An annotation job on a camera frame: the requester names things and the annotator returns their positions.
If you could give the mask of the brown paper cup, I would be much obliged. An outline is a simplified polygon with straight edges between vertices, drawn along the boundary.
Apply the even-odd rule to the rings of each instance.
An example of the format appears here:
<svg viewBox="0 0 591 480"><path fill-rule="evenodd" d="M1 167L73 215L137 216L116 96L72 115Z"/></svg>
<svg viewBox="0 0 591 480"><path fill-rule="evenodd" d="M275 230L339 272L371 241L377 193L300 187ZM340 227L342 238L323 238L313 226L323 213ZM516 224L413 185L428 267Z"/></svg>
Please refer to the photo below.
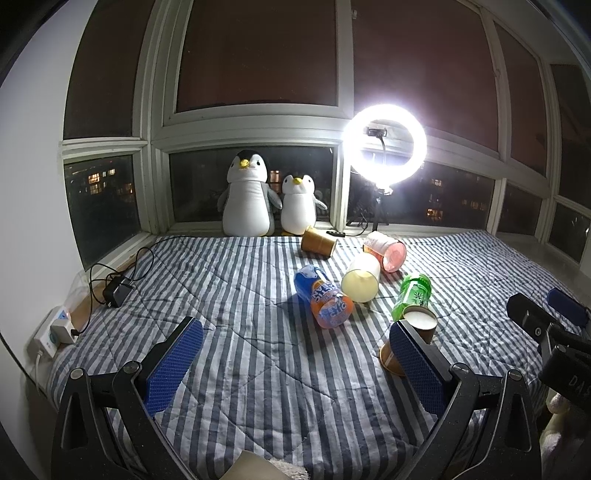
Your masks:
<svg viewBox="0 0 591 480"><path fill-rule="evenodd" d="M318 229L309 227L301 236L301 250L329 258L335 251L337 239Z"/></svg>
<svg viewBox="0 0 591 480"><path fill-rule="evenodd" d="M416 333L424 343L430 344L433 340L435 331L438 327L438 319L433 311L425 306L408 305L405 306L397 319L396 323L402 321L413 333ZM394 348L391 345L390 333L392 329L387 332L387 338L379 351L379 359L381 365L390 373L399 377L404 377L405 372L401 363L399 362Z"/></svg>

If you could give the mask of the white cylindrical cup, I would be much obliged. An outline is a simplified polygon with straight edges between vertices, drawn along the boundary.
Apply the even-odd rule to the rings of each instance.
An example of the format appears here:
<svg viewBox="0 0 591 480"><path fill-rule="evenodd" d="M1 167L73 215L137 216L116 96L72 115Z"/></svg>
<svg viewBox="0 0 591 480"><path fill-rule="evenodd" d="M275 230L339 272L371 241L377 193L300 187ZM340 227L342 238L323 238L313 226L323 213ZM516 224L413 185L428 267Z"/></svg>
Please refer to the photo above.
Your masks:
<svg viewBox="0 0 591 480"><path fill-rule="evenodd" d="M373 300L379 291L381 265L370 253L362 252L353 258L342 276L342 292L356 303Z"/></svg>

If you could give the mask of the black power adapter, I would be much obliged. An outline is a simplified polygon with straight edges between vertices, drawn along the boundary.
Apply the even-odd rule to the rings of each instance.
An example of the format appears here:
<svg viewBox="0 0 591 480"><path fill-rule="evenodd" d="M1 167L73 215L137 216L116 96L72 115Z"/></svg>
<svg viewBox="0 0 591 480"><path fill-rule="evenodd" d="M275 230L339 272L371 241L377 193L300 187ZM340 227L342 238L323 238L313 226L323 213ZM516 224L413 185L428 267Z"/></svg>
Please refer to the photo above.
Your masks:
<svg viewBox="0 0 591 480"><path fill-rule="evenodd" d="M114 276L107 281L102 292L105 305L108 308L121 307L131 293L132 288L133 285L126 277L123 275Z"/></svg>

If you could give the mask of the blue orange soda bottle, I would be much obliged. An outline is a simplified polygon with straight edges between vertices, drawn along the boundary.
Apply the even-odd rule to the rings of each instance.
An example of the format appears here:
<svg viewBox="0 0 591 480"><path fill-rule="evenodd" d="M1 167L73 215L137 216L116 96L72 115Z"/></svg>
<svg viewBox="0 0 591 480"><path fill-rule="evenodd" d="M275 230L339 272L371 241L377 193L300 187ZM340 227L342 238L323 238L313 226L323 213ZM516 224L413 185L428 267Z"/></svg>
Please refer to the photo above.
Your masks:
<svg viewBox="0 0 591 480"><path fill-rule="evenodd" d="M325 329L341 326L355 308L353 300L315 265L304 265L295 273L294 288L298 298L310 307L318 325Z"/></svg>

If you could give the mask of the white power strip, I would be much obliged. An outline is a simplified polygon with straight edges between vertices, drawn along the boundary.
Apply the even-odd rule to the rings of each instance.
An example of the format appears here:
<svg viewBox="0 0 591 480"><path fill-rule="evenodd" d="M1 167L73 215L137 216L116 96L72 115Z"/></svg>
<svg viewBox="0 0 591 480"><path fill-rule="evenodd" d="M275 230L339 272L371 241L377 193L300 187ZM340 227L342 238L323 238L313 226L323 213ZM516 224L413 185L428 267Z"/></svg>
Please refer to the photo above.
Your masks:
<svg viewBox="0 0 591 480"><path fill-rule="evenodd" d="M33 337L33 344L49 359L53 359L61 345L76 342L71 315L64 306L54 307L45 317Z"/></svg>

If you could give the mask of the striped blue white blanket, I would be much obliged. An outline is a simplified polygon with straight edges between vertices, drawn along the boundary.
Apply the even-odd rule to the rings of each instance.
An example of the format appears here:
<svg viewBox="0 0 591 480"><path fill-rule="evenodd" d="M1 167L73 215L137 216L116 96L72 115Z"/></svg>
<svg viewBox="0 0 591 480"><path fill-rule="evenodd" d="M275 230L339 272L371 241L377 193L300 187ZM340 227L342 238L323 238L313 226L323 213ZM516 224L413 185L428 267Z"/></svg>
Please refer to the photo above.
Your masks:
<svg viewBox="0 0 591 480"><path fill-rule="evenodd" d="M483 231L409 238L406 246L401 272L384 275L372 301L325 329L297 297L294 274L311 264L339 282L360 240L342 239L326 259L304 254L294 237L164 241L140 257L124 304L96 309L56 357L50 399L60 401L74 368L116 371L191 316L204 326L204 346L157 422L195 476L217 479L248 450L304 467L314 479L391 478L436 421L378 357L403 277L423 274L441 353L478 374L521 371L534 406L543 406L536 343L506 304L522 293L544 305L558 280Z"/></svg>

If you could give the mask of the large plush penguin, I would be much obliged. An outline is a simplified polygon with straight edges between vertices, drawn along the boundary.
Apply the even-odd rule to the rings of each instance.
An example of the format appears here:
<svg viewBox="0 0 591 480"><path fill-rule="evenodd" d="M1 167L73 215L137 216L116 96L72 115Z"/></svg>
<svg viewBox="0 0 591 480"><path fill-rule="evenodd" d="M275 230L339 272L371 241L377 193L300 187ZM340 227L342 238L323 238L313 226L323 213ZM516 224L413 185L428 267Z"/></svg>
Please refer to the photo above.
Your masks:
<svg viewBox="0 0 591 480"><path fill-rule="evenodd" d="M273 209L283 209L283 202L267 184L267 178L266 162L256 151L245 149L232 159L226 174L228 186L217 201L225 236L273 235Z"/></svg>

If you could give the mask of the black light tripod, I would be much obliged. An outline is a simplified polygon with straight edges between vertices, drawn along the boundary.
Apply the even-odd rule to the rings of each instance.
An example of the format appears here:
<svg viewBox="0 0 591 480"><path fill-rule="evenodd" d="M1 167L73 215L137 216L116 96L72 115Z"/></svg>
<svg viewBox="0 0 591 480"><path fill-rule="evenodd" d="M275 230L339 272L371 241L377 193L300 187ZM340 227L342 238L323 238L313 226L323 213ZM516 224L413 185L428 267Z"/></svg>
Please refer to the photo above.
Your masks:
<svg viewBox="0 0 591 480"><path fill-rule="evenodd" d="M393 189L390 187L385 189L372 187L356 191L353 199L349 201L346 226L352 226L355 222L362 226L358 236L365 233L369 226L372 226L371 232L376 232L380 224L384 200L392 194Z"/></svg>

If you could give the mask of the small plush penguin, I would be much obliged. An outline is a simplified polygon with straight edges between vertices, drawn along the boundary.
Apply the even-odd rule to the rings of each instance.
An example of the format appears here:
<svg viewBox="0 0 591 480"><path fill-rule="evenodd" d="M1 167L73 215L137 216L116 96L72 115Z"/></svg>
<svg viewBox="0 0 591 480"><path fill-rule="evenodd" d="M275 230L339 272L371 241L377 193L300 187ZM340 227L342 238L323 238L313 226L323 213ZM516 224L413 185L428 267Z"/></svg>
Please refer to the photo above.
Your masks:
<svg viewBox="0 0 591 480"><path fill-rule="evenodd" d="M280 211L280 224L283 231L301 236L317 221L317 211L328 211L327 204L315 196L315 181L310 175L294 177L287 175L281 184L283 208Z"/></svg>

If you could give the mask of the phone holder clip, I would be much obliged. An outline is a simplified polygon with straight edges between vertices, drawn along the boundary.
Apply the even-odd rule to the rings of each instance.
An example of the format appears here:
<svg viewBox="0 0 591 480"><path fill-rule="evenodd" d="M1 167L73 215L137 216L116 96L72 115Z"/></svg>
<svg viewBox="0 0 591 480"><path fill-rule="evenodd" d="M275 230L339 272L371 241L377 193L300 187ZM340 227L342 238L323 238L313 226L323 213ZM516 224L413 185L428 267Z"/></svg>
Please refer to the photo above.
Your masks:
<svg viewBox="0 0 591 480"><path fill-rule="evenodd" d="M388 131L385 128L370 128L366 129L366 134L370 137L383 139L388 135Z"/></svg>

